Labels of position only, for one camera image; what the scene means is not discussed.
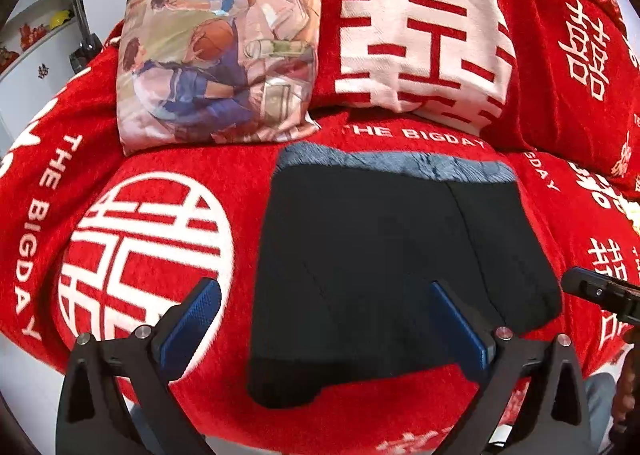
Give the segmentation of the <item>person's right hand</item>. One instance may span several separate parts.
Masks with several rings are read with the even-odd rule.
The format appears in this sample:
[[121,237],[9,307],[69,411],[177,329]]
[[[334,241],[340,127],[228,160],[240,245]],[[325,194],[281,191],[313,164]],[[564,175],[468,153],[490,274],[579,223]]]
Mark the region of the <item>person's right hand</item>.
[[625,342],[632,348],[626,354],[612,404],[612,431],[616,433],[626,431],[627,417],[639,407],[639,331],[628,331]]

